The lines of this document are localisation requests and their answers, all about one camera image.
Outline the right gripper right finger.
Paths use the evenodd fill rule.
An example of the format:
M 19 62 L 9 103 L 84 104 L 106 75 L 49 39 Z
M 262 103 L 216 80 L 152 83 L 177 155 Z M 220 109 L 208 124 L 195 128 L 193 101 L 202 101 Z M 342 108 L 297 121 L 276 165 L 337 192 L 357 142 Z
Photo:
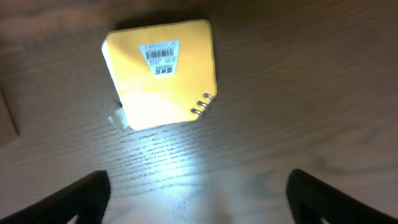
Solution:
M 294 169 L 286 196 L 295 223 L 397 223 L 382 213 L 322 182 L 301 169 Z

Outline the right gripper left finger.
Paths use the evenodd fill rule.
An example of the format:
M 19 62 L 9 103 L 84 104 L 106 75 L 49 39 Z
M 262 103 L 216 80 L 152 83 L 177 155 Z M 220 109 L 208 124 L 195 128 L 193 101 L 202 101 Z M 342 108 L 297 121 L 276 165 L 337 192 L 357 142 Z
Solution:
M 108 173 L 94 171 L 1 223 L 101 223 L 111 196 Z

